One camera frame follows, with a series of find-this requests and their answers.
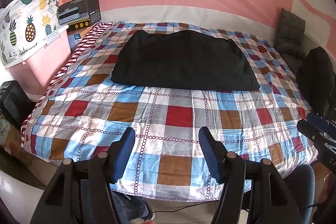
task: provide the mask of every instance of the electric oven box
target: electric oven box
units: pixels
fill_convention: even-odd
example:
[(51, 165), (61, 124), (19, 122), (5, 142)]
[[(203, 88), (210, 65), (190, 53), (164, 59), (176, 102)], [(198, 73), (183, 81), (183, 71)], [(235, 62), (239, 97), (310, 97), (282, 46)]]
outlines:
[(68, 31), (92, 26), (101, 20), (99, 0), (71, 0), (58, 8), (58, 18)]

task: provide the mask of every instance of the blue gripper pad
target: blue gripper pad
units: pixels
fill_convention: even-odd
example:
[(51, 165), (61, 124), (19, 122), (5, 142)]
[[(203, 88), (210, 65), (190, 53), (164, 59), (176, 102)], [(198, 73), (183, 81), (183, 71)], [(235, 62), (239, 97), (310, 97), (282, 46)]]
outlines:
[(219, 183), (221, 179), (221, 175), (219, 172), (219, 161), (217, 160), (215, 153), (212, 150), (210, 142), (206, 136), (206, 132), (209, 132), (209, 129), (207, 127), (202, 127), (199, 130), (198, 132), (199, 144), (201, 146), (211, 176), (217, 181), (217, 183)]
[(133, 128), (128, 127), (125, 130), (124, 135), (127, 135), (125, 143), (122, 145), (117, 158), (114, 162), (114, 170), (112, 173), (112, 180), (117, 181), (124, 175), (127, 162), (132, 153), (132, 149), (135, 143), (135, 131)]

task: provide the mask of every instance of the plaid bedsheet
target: plaid bedsheet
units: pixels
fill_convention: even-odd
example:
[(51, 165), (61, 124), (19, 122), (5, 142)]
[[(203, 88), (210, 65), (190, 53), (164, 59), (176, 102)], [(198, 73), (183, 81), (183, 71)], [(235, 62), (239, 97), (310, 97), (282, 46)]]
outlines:
[[(124, 86), (111, 81), (118, 53), (137, 30), (190, 29), (233, 39), (260, 83), (256, 92)], [(107, 150), (126, 127), (136, 132), (122, 193), (180, 201), (219, 199), (198, 141), (207, 126), (244, 159), (269, 158), (282, 176), (317, 156), (296, 123), (310, 112), (286, 63), (265, 40), (184, 23), (98, 23), (51, 82), (22, 127), (22, 146), (45, 161), (86, 160)], [(247, 181), (245, 190), (251, 187)]]

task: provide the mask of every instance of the pineapple print fabric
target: pineapple print fabric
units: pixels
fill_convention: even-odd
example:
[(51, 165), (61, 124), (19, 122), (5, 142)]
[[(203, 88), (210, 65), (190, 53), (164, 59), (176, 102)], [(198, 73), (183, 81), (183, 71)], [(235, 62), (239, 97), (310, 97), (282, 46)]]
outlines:
[(59, 28), (58, 0), (13, 0), (0, 12), (0, 56), (5, 67), (23, 62)]

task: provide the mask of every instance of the cardboard box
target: cardboard box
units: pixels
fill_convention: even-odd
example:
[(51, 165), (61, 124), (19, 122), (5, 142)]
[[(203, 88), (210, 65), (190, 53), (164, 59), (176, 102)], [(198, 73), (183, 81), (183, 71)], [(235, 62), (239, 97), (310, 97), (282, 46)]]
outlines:
[(68, 24), (68, 31), (92, 26), (101, 20), (99, 0), (72, 0), (58, 8), (60, 24)]
[(68, 32), (68, 40), (69, 40), (69, 45), (70, 45), (71, 52), (75, 51), (75, 49), (77, 48), (78, 43), (80, 41), (82, 41), (82, 39), (84, 38), (84, 36), (91, 29), (92, 29), (92, 26), (84, 28), (84, 29)]
[(10, 131), (4, 148), (10, 155), (17, 158), (26, 167), (30, 167), (32, 164), (33, 155), (21, 147), (21, 133), (13, 125), (10, 126)]

